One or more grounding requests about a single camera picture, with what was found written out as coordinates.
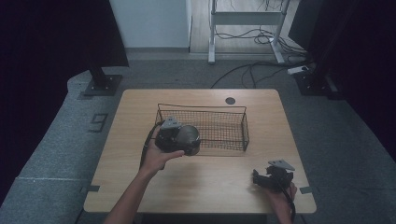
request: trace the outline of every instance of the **human hand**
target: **human hand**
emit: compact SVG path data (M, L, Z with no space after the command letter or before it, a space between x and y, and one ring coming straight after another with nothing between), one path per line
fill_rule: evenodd
M151 136L150 141L148 142L148 149L146 152L145 159L143 161L143 165L140 169L141 172L145 172L150 177L153 177L157 174L159 170L161 170L167 161L182 157L184 155L183 150L174 151L174 152L162 152L156 145L155 145L155 137L157 136L160 127L157 127L154 130L154 133Z
M263 189L265 194L267 195L271 207L276 214L279 223L281 224L289 224L291 222L291 208L283 192L273 192L270 189ZM294 183L290 183L290 187L286 189L286 192L289 194L291 199L294 201L294 197L297 192L297 188L295 187Z

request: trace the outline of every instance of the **wooden table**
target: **wooden table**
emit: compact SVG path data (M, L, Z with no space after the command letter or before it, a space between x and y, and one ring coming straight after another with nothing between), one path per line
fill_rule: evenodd
M136 175L144 141L154 125L158 104L247 107L249 145L239 156L184 156L166 163L148 185L141 213L267 214L272 209L253 169L265 175L268 161L291 164L293 182L308 187L279 95L275 90L127 90L123 93L84 209L109 212ZM295 198L297 213L316 211L312 193Z

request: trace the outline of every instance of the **metal wire basket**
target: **metal wire basket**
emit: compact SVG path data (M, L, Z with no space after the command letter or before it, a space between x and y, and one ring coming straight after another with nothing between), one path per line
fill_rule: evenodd
M246 151L248 121L245 106L188 106L158 104L156 123L173 116L198 129L203 148Z

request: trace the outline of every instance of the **gray fabric surface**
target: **gray fabric surface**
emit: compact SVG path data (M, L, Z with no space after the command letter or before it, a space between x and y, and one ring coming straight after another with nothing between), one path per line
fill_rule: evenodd
M16 178L0 209L1 223L101 222L106 214L79 212L106 142L122 92L126 89L208 89L231 69L253 61L131 60L131 68L106 68L123 75L115 96L80 97L91 76L71 78L69 93L47 134ZM253 69L255 79L278 67ZM243 69L215 88L252 87ZM374 134L345 101L302 96L284 70L258 83L279 92L312 187L318 210L295 223L396 223L396 165ZM107 114L100 133L95 114ZM269 217L269 223L276 223Z

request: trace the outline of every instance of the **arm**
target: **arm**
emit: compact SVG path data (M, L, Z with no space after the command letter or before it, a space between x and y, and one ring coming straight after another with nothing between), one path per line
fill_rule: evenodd
M291 212L288 200L286 196L280 192L272 192L269 189L264 189L265 194L268 196L271 207L276 214L277 220L280 224L291 224ZM290 184L290 187L286 189L286 192L289 194L292 200L294 200L294 196L297 192L297 188L293 183Z
M153 136L157 136L158 131L159 129L154 132ZM163 153L151 139L143 166L107 215L105 223L131 223L151 178L165 166L167 161L183 155L184 151Z

